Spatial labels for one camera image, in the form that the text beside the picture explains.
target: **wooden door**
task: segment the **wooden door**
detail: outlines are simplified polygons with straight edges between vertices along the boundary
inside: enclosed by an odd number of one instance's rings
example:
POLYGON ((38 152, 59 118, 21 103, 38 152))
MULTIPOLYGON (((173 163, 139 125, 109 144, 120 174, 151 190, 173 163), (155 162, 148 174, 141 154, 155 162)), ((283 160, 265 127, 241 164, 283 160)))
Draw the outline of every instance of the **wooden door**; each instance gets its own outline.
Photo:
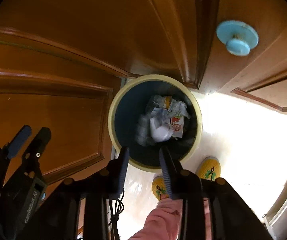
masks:
POLYGON ((219 24, 240 20, 259 35, 246 57, 230 54, 215 35, 200 92, 241 97, 287 114, 287 3, 285 0, 220 0, 219 24))
POLYGON ((199 86, 219 0, 4 0, 0 33, 51 44, 122 76, 199 86))
POLYGON ((80 61, 0 44, 0 147, 24 124, 33 131, 11 160, 6 180, 41 127, 52 133, 39 161, 48 184, 72 174, 82 179, 105 167, 112 147, 107 114, 119 88, 120 78, 80 61))

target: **yellow slipper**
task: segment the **yellow slipper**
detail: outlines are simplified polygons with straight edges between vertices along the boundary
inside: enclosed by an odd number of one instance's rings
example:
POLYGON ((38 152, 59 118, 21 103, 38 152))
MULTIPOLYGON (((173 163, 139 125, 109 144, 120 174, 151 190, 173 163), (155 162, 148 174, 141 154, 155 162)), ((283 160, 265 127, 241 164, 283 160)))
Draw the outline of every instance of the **yellow slipper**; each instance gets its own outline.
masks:
POLYGON ((196 171, 196 175, 201 179, 208 179, 215 181, 220 177, 221 166, 217 158, 207 157, 200 164, 196 171))
POLYGON ((165 181, 162 176, 156 177, 151 185, 152 193, 158 200, 169 198, 165 187, 165 181))

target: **white tile floor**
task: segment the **white tile floor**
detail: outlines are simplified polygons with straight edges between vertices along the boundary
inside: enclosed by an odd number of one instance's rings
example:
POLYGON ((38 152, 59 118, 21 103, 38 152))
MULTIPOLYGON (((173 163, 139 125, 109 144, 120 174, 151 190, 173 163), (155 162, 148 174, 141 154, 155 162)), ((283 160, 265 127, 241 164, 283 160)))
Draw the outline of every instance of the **white tile floor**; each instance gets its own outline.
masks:
MULTIPOLYGON (((287 116, 239 98, 193 92, 203 117, 200 145, 183 167, 195 172, 207 156, 221 163, 225 178, 259 218, 269 210, 287 179, 287 116)), ((139 231, 157 199, 151 192, 155 174, 128 166, 121 239, 139 231)))

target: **cable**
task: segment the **cable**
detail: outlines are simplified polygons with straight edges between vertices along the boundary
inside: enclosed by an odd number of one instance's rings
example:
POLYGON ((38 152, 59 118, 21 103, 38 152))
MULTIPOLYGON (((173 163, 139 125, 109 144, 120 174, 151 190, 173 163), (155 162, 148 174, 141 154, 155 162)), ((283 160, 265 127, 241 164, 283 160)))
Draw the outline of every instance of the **cable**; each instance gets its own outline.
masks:
POLYGON ((117 221, 119 219, 119 215, 125 209, 125 207, 122 203, 122 199, 123 199, 124 194, 125 194, 125 189, 122 189, 121 199, 117 199, 115 202, 115 213, 113 213, 113 201, 111 199, 109 200, 111 218, 110 218, 110 222, 109 222, 108 226, 111 225, 111 231, 110 231, 110 239, 111 240, 120 240, 119 234, 118 234, 118 229, 117 229, 117 221))

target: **cardboard box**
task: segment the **cardboard box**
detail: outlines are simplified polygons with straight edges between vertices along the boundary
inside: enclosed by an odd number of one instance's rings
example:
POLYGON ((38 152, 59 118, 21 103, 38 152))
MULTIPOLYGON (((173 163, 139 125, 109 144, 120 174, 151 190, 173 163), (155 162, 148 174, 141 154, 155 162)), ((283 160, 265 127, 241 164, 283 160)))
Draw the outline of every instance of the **cardboard box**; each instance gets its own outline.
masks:
POLYGON ((182 138, 183 123, 184 123, 184 116, 182 116, 180 118, 177 118, 177 117, 171 118, 170 128, 173 130, 172 137, 182 138))

